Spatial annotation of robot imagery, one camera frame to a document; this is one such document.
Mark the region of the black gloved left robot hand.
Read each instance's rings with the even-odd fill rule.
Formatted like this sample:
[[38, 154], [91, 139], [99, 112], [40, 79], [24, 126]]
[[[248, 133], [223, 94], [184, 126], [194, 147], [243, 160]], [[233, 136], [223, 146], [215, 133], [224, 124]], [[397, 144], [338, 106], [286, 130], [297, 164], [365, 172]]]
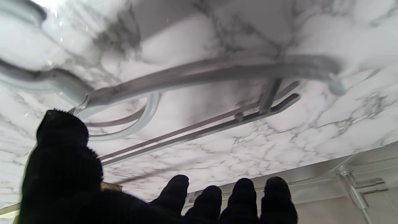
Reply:
[[19, 224], [297, 224], [298, 213], [283, 178], [264, 186], [261, 215], [250, 179], [238, 180], [225, 210], [222, 191], [209, 186], [185, 215], [189, 179], [172, 177], [159, 197], [145, 202], [118, 190], [102, 190], [103, 168], [88, 147], [88, 129], [76, 116], [48, 110], [36, 132], [22, 183]]

